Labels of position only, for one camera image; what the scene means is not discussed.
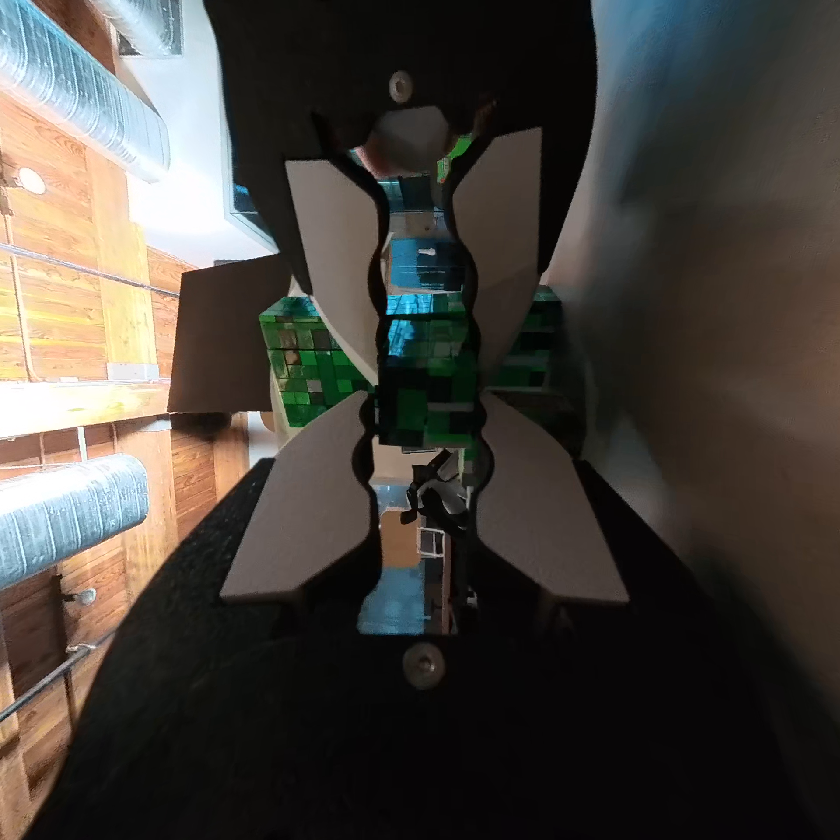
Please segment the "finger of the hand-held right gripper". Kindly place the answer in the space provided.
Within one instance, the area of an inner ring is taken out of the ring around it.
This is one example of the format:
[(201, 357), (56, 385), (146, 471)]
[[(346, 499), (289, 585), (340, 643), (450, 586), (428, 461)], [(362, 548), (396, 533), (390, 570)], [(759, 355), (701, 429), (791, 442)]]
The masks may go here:
[(381, 256), (390, 208), (382, 186), (351, 156), (286, 162), (309, 297), (340, 348), (371, 385), (385, 305)]
[(445, 210), (469, 258), (479, 388), (511, 351), (539, 284), (540, 127), (472, 140), (452, 160)]

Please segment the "green lego leg block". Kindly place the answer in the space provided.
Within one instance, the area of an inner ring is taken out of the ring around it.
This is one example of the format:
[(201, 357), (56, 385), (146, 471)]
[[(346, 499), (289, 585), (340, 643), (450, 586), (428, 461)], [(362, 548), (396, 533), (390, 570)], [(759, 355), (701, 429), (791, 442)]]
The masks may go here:
[(477, 395), (476, 349), (463, 313), (390, 320), (375, 400), (381, 445), (469, 448)]

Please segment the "silver ceiling duct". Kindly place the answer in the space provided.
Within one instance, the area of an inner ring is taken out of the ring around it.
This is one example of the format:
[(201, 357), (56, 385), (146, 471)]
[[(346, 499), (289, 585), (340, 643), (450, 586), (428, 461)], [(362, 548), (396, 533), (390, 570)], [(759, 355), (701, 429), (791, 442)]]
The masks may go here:
[(28, 1), (1, 2), (1, 89), (144, 182), (170, 169), (160, 115)]
[(1, 588), (141, 525), (146, 468), (131, 455), (56, 466), (1, 483)]

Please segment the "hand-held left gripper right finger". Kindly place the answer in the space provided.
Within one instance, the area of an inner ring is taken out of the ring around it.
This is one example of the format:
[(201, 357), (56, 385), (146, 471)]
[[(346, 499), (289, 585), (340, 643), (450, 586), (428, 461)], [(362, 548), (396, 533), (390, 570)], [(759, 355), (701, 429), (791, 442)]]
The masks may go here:
[(562, 601), (624, 606), (629, 594), (562, 445), (493, 394), (482, 394), (489, 478), (477, 493), (478, 540)]

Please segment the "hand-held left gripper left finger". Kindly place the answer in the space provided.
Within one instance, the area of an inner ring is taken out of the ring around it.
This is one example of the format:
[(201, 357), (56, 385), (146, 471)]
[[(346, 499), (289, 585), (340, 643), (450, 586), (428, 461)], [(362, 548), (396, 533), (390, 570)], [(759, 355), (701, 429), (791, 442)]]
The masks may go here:
[(223, 602), (362, 605), (382, 573), (372, 417), (373, 395), (352, 394), (279, 450)]

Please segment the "green lego creeper figure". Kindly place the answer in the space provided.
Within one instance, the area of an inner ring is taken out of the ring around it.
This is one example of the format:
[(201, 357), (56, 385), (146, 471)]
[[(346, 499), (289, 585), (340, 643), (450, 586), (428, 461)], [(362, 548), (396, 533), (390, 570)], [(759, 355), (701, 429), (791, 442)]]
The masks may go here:
[[(405, 316), (465, 313), (458, 292), (390, 296), (388, 323)], [(374, 392), (306, 296), (284, 297), (259, 315), (288, 426), (305, 427), (354, 392)]]

